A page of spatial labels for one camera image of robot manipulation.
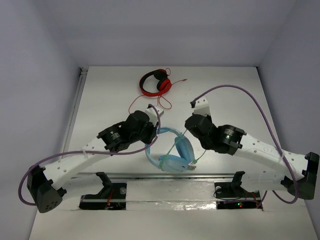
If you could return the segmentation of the light blue headphones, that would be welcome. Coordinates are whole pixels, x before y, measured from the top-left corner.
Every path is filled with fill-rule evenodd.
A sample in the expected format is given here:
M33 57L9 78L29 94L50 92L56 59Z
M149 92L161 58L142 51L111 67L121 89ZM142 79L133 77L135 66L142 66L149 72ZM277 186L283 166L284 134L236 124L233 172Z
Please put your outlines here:
M193 146L184 133L172 127L162 127L160 134L172 133L176 137L174 144L168 153L158 158L153 158L151 148L145 150L148 161L163 172L183 173L186 171L194 171L196 169L196 158Z

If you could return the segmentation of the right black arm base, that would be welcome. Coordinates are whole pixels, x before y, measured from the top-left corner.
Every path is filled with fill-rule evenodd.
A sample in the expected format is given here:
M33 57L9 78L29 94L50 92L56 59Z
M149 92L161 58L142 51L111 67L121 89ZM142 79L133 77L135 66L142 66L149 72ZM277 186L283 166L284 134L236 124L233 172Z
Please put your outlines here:
M245 171L237 171L231 180L214 183L213 197L219 210L263 210L265 194L260 193L258 180Z

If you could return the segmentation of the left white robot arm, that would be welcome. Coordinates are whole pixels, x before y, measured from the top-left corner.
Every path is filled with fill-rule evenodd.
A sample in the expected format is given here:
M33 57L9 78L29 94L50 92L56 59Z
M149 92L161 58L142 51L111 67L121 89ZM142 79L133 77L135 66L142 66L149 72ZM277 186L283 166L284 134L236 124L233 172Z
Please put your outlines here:
M43 214L72 197L111 198L114 188L106 173L96 172L84 178L77 178L77 174L103 159L138 153L127 151L136 142L145 144L140 152L152 146L160 134L163 114L153 105L145 111L136 110L126 120L99 132L81 149L58 153L32 165L21 180L33 199L31 205Z

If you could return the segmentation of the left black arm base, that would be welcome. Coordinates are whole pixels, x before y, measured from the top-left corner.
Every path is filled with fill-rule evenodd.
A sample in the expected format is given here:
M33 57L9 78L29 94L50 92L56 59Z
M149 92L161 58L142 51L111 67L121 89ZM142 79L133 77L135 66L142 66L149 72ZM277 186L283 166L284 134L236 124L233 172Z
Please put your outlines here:
M81 210L126 210L126 182L112 182L104 172L95 174L103 187L96 194L82 195L79 208Z

